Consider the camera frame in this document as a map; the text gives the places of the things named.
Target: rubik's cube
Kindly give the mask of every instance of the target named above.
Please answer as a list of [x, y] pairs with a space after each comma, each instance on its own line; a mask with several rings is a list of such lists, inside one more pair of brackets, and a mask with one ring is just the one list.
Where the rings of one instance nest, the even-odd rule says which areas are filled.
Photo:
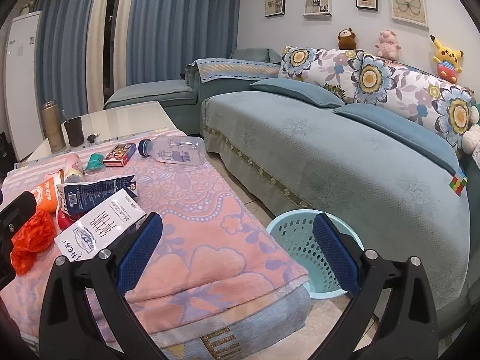
[[454, 192], [460, 196], [463, 188], [465, 188], [465, 185], [467, 185], [467, 181], [469, 181], [469, 179], [460, 169], [458, 169], [450, 183], [450, 188], [452, 188], [452, 190], [454, 190]]

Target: refrigerator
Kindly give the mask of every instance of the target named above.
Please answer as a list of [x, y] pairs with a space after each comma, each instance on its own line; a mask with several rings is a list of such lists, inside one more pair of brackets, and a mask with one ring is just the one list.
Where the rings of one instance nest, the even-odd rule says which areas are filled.
[[41, 12], [13, 19], [5, 56], [5, 99], [11, 140], [19, 161], [45, 140], [35, 91], [35, 48]]

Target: blue plastic basket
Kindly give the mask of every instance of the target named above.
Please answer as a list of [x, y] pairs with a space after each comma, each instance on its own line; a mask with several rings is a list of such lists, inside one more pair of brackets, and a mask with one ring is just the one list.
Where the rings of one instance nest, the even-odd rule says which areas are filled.
[[[340, 288], [312, 233], [315, 216], [322, 211], [294, 210], [275, 218], [267, 227], [274, 240], [309, 273], [304, 287], [312, 299], [332, 299], [346, 294]], [[341, 219], [326, 213], [340, 233], [351, 235], [364, 250], [358, 235]]]

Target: pink blanket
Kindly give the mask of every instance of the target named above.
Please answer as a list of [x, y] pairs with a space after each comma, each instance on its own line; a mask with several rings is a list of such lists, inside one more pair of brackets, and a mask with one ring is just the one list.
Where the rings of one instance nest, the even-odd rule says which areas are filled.
[[[162, 133], [182, 134], [177, 130]], [[158, 134], [139, 134], [78, 154], [86, 164], [93, 152], [106, 155], [119, 142], [138, 144]], [[61, 168], [65, 156], [27, 163], [9, 173], [0, 209]], [[209, 162], [198, 167], [166, 164], [137, 152], [125, 167], [106, 168], [86, 178], [93, 181], [128, 174], [136, 174], [140, 206], [147, 213], [159, 213], [164, 223], [162, 239], [137, 287], [126, 294], [148, 333], [219, 314], [295, 279], [306, 280], [306, 270], [273, 241]], [[58, 255], [56, 246], [40, 253], [34, 268], [16, 277], [0, 294], [23, 333], [38, 337], [43, 295]], [[89, 298], [102, 334], [114, 341], [92, 292]]]

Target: floral pillow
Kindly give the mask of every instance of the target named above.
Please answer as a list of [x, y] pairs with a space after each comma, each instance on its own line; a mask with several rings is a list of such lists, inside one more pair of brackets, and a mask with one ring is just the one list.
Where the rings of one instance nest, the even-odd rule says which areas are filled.
[[278, 76], [324, 87], [344, 103], [352, 103], [362, 67], [362, 50], [327, 50], [287, 46]]
[[424, 126], [444, 138], [458, 153], [469, 129], [474, 100], [468, 88], [398, 62], [364, 55], [355, 71], [356, 103], [373, 104]]

